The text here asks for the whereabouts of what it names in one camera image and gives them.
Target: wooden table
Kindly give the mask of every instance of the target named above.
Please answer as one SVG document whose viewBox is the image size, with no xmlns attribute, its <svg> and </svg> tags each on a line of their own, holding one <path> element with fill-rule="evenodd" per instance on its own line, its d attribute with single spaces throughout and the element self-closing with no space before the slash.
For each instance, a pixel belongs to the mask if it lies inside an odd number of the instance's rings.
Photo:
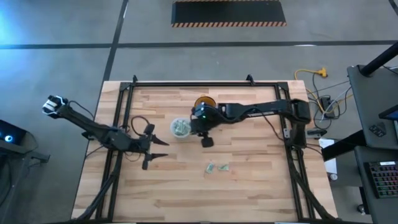
<svg viewBox="0 0 398 224">
<path fill-rule="evenodd" d="M 288 83 L 291 98 L 308 101 L 303 81 Z M 104 83 L 97 122 L 112 124 L 119 84 Z M 144 115 L 155 124 L 158 138 L 170 146 L 152 144 L 152 152 L 168 153 L 169 156 L 151 162 L 149 170 L 141 170 L 142 158 L 137 162 L 123 159 L 114 221 L 296 221 L 284 144 L 276 138 L 264 118 L 246 119 L 212 129 L 210 136 L 215 145 L 210 148 L 202 148 L 197 136 L 184 140 L 172 136 L 170 123 L 175 118 L 188 118 L 194 101 L 202 95 L 210 96 L 218 103 L 253 104 L 275 100 L 271 87 L 135 87 L 130 117 Z M 279 117 L 268 118 L 281 136 Z M 143 130 L 144 122 L 134 121 L 134 127 Z M 88 152 L 98 146 L 97 142 L 91 142 Z M 79 216 L 98 193 L 105 158 L 106 150 L 100 149 L 85 161 L 72 217 Z M 132 161 L 137 158 L 137 155 L 129 157 Z M 312 150 L 305 150 L 304 158 L 311 190 L 336 217 L 322 157 Z M 216 166 L 229 164 L 229 171 L 215 168 L 212 174 L 206 174 L 209 163 Z M 302 193 L 300 198 L 307 217 Z"/>
</svg>

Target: concrete floor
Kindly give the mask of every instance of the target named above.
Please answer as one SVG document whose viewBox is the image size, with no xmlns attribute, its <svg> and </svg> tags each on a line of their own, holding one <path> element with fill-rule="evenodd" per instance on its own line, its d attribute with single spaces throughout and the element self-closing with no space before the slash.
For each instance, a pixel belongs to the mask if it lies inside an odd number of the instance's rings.
<svg viewBox="0 0 398 224">
<path fill-rule="evenodd" d="M 394 40 L 398 17 L 388 0 L 281 0 L 287 27 L 173 29 L 172 0 L 131 0 L 120 43 L 226 41 Z M 0 44 L 110 44 L 122 0 L 3 0 Z M 326 67 L 324 88 L 348 80 L 346 68 L 365 64 L 388 45 L 324 47 L 219 47 L 118 49 L 110 80 L 291 80 L 297 69 Z M 77 100 L 95 111 L 109 49 L 0 50 L 1 119 L 32 132 L 38 151 L 51 154 L 35 168 L 18 193 L 16 223 L 47 223 L 70 218 L 87 146 L 81 130 L 41 113 L 48 95 Z M 397 65 L 394 59 L 389 65 Z M 312 75 L 300 74 L 312 87 Z M 344 84 L 323 91 L 336 97 Z M 354 99 L 334 121 L 329 138 L 359 130 Z M 349 159 L 338 162 L 351 162 Z M 357 188 L 332 187 L 339 217 L 370 222 L 356 212 Z"/>
</svg>

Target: handle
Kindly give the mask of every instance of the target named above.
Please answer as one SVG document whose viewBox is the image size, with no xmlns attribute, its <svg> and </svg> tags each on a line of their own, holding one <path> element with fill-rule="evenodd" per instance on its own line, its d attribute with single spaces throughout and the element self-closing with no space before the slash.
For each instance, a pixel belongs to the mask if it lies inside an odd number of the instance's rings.
<svg viewBox="0 0 398 224">
<path fill-rule="evenodd" d="M 144 162 L 142 162 L 142 169 L 143 170 L 147 170 L 148 169 L 148 161 L 144 160 Z"/>
</svg>

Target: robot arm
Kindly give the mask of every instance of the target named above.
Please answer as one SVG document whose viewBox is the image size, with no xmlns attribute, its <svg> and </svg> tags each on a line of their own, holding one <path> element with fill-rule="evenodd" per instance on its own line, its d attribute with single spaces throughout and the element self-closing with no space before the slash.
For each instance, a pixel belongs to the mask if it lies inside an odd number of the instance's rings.
<svg viewBox="0 0 398 224">
<path fill-rule="evenodd" d="M 219 124 L 233 124 L 258 116 L 279 114 L 292 123 L 291 145 L 305 147 L 305 125 L 311 122 L 310 108 L 307 102 L 302 100 L 277 100 L 269 103 L 242 105 L 239 103 L 219 103 L 215 106 L 214 100 L 205 99 L 195 103 L 192 115 L 197 118 L 191 121 L 192 134 L 197 134 L 202 139 L 203 147 L 213 145 L 208 132 Z"/>
<path fill-rule="evenodd" d="M 64 118 L 73 124 L 84 129 L 85 132 L 82 134 L 89 140 L 96 139 L 104 147 L 112 150 L 122 152 L 136 152 L 144 154 L 144 162 L 142 169 L 146 170 L 148 162 L 167 154 L 151 154 L 150 143 L 161 144 L 168 146 L 166 142 L 161 141 L 152 134 L 155 125 L 148 124 L 144 130 L 144 134 L 139 136 L 139 139 L 134 139 L 125 133 L 122 129 L 115 127 L 109 127 L 105 124 L 98 124 L 81 113 L 75 111 L 68 103 L 66 98 L 60 96 L 49 96 L 47 102 L 43 105 L 43 113 L 54 118 Z"/>
</svg>

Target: floor mat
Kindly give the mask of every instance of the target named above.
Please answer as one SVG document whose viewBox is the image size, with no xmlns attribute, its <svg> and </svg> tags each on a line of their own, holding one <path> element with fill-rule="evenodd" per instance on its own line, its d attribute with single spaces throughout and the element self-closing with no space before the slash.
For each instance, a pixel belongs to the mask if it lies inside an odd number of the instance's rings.
<svg viewBox="0 0 398 224">
<path fill-rule="evenodd" d="M 172 27 L 282 27 L 278 0 L 182 0 L 173 3 Z"/>
</svg>

